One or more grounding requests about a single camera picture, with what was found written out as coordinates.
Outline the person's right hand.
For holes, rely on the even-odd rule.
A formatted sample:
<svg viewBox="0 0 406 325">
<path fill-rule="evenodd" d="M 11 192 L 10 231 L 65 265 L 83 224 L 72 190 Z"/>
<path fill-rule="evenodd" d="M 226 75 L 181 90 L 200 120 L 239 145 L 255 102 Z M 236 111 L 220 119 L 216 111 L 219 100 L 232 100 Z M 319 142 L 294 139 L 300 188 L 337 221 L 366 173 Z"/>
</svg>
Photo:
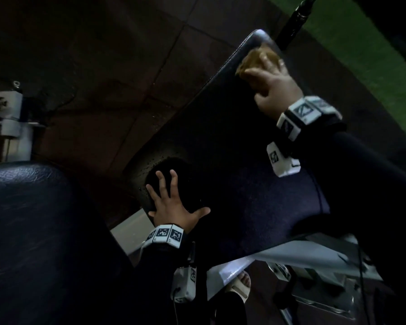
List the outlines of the person's right hand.
<svg viewBox="0 0 406 325">
<path fill-rule="evenodd" d="M 249 68 L 245 70 L 247 78 L 253 77 L 258 81 L 264 90 L 270 90 L 270 102 L 256 102 L 258 108 L 272 120 L 277 121 L 280 115 L 287 108 L 303 98 L 303 91 L 296 81 L 290 76 L 285 62 L 280 59 L 279 65 L 274 65 L 266 57 L 266 54 L 260 54 L 264 62 L 265 69 Z"/>
</svg>

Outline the person's left hand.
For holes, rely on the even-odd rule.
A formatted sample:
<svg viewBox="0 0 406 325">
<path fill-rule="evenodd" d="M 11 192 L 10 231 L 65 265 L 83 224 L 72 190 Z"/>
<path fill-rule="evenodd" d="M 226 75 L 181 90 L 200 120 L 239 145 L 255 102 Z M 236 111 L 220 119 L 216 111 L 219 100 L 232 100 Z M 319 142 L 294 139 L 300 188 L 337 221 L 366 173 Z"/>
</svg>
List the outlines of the person's left hand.
<svg viewBox="0 0 406 325">
<path fill-rule="evenodd" d="M 178 190 L 178 175 L 172 169 L 170 170 L 171 183 L 169 198 L 162 200 L 160 194 L 157 194 L 150 184 L 146 185 L 156 208 L 156 216 L 153 218 L 155 227 L 162 224 L 176 224 L 181 227 L 185 233 L 190 233 L 197 224 L 189 221 L 189 212 L 184 207 Z"/>
</svg>

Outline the brown cleaning cloth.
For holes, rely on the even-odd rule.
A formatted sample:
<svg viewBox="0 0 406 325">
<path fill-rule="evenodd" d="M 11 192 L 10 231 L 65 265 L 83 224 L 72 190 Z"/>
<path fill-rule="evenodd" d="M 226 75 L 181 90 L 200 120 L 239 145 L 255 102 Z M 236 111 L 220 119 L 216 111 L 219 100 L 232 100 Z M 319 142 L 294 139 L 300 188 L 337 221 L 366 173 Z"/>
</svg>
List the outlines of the brown cleaning cloth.
<svg viewBox="0 0 406 325">
<path fill-rule="evenodd" d="M 256 47 L 249 51 L 249 53 L 243 58 L 239 64 L 235 75 L 241 78 L 245 77 L 245 70 L 249 68 L 265 69 L 264 62 L 260 58 L 260 54 L 266 54 L 268 60 L 274 65 L 279 65 L 281 57 L 267 44 L 262 43 L 259 47 Z"/>
</svg>

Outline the person's right forearm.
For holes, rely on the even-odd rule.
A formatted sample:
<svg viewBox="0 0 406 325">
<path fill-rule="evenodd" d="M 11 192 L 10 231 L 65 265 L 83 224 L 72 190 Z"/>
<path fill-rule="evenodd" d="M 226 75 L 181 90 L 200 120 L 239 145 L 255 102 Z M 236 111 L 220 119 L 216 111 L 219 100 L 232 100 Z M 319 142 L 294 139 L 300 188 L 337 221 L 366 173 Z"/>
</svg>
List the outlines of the person's right forearm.
<svg viewBox="0 0 406 325">
<path fill-rule="evenodd" d="M 331 213 L 347 217 L 348 232 L 406 303 L 406 173 L 335 119 L 304 126 L 292 147 L 313 172 Z"/>
</svg>

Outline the person's left forearm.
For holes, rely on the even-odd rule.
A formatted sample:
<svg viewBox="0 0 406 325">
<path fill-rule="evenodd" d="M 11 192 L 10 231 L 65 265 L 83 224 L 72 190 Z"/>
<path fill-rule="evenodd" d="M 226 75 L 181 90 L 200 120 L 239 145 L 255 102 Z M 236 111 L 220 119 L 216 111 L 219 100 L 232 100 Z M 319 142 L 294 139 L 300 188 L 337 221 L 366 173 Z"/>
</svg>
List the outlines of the person's left forearm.
<svg viewBox="0 0 406 325">
<path fill-rule="evenodd" d="M 153 232 L 143 243 L 141 258 L 132 277 L 132 293 L 135 294 L 135 306 L 153 322 L 176 324 L 171 299 L 173 277 L 180 267 L 189 266 L 187 261 L 192 251 L 191 242 L 186 233 L 180 235 L 181 242 L 170 237 L 154 241 Z M 202 263 L 196 263 L 196 297 L 182 313 L 181 324 L 209 325 L 209 304 L 207 300 L 207 270 Z"/>
</svg>

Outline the white marker wristband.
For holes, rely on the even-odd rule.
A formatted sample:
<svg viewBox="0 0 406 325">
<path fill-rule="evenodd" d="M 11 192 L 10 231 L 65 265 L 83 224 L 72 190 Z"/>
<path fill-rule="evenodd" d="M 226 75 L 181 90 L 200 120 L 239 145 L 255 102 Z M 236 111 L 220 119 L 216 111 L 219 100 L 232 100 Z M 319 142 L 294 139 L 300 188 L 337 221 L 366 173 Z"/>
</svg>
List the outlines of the white marker wristband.
<svg viewBox="0 0 406 325">
<path fill-rule="evenodd" d="M 155 227 L 141 246 L 141 249 L 152 244 L 167 244 L 179 249 L 185 240 L 184 230 L 176 224 L 162 224 Z"/>
<path fill-rule="evenodd" d="M 291 104 L 283 112 L 278 121 L 277 128 L 294 142 L 303 130 L 314 122 L 322 123 L 324 120 L 342 121 L 342 114 L 331 104 L 318 96 L 305 96 Z"/>
</svg>

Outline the white metal plate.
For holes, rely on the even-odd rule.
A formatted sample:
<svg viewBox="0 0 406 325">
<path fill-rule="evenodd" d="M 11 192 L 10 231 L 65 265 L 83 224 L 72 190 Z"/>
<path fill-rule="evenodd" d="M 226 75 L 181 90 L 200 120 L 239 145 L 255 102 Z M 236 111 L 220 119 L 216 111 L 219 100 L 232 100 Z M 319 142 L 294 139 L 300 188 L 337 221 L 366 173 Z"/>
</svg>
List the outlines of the white metal plate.
<svg viewBox="0 0 406 325">
<path fill-rule="evenodd" d="M 141 246 L 154 228 L 152 220 L 141 208 L 110 230 L 133 267 L 139 263 Z"/>
</svg>

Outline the black padded bench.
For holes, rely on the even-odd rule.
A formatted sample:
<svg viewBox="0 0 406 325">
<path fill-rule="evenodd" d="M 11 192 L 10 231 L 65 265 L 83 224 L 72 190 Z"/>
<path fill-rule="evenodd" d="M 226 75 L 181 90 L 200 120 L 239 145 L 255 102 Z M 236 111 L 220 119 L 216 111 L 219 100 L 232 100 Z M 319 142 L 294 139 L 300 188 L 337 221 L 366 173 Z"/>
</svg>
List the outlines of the black padded bench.
<svg viewBox="0 0 406 325">
<path fill-rule="evenodd" d="M 276 125 L 259 111 L 254 92 L 235 72 L 248 52 L 266 43 L 281 51 L 263 30 L 240 44 L 195 98 L 181 108 L 131 158 L 124 177 L 143 209 L 154 210 L 145 188 L 157 190 L 156 170 L 179 177 L 184 206 L 209 207 L 191 232 L 196 258 L 208 267 L 247 257 L 318 228 L 330 213 L 312 172 L 301 161 L 298 174 L 278 178 L 267 145 Z"/>
</svg>

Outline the person's foot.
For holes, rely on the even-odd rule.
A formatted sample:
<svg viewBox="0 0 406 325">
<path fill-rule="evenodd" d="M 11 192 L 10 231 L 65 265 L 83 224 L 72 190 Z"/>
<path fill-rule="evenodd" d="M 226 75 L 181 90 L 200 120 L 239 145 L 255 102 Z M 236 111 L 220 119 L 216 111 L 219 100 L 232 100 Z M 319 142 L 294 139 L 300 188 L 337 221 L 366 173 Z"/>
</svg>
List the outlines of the person's foot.
<svg viewBox="0 0 406 325">
<path fill-rule="evenodd" d="M 245 270 L 239 273 L 232 283 L 235 288 L 242 291 L 245 295 L 249 294 L 251 289 L 251 279 Z"/>
</svg>

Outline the black metal pole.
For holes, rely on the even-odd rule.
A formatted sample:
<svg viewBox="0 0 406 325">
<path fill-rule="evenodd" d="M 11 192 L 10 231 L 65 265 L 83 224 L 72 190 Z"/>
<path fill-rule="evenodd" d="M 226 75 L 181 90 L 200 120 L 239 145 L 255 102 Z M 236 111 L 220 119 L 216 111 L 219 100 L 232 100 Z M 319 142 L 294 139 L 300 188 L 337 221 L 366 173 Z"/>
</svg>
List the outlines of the black metal pole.
<svg viewBox="0 0 406 325">
<path fill-rule="evenodd" d="M 275 43 L 280 50 L 284 51 L 293 41 L 297 33 L 308 20 L 316 0 L 303 0 L 282 27 Z"/>
</svg>

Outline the green floor mat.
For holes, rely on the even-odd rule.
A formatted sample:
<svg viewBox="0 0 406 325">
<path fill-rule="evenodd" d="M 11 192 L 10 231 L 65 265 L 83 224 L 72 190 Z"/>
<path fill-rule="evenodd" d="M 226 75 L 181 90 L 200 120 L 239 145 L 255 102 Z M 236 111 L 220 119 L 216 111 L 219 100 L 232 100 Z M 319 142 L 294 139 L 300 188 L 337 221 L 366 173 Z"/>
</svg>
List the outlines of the green floor mat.
<svg viewBox="0 0 406 325">
<path fill-rule="evenodd" d="M 317 0 L 305 30 L 345 65 L 406 133 L 406 61 L 353 0 Z"/>
</svg>

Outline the black padded seat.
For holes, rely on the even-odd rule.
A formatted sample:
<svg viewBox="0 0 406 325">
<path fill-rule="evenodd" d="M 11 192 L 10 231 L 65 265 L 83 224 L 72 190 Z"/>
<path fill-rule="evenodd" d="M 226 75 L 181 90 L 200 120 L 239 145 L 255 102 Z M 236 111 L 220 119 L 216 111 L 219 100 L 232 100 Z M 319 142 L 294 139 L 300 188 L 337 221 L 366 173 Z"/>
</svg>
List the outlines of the black padded seat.
<svg viewBox="0 0 406 325">
<path fill-rule="evenodd" d="M 74 179 L 50 165 L 0 163 L 0 325 L 116 325 L 132 272 Z"/>
</svg>

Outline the white metal bench frame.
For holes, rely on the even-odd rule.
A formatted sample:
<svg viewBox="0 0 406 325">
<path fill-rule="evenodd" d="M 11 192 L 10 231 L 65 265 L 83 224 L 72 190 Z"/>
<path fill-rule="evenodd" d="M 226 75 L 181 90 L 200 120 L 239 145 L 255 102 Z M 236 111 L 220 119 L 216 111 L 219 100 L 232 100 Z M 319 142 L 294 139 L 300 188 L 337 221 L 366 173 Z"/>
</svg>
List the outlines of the white metal bench frame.
<svg viewBox="0 0 406 325">
<path fill-rule="evenodd" d="M 218 262 L 207 271 L 207 299 L 224 289 L 254 261 L 265 262 L 287 286 L 273 297 L 285 325 L 299 325 L 298 304 L 355 320 L 365 302 L 365 279 L 382 282 L 353 235 L 322 233 L 292 240 L 245 257 Z"/>
</svg>

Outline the white machine bracket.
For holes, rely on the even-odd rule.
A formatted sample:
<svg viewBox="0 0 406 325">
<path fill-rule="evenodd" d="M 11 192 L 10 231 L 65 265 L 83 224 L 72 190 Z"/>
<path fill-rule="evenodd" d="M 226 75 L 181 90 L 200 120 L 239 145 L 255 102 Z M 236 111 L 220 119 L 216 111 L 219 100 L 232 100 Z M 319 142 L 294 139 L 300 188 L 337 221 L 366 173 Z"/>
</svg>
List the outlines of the white machine bracket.
<svg viewBox="0 0 406 325">
<path fill-rule="evenodd" d="M 0 136 L 3 138 L 3 163 L 27 162 L 32 158 L 34 132 L 46 128 L 45 103 L 25 97 L 20 81 L 0 91 Z"/>
</svg>

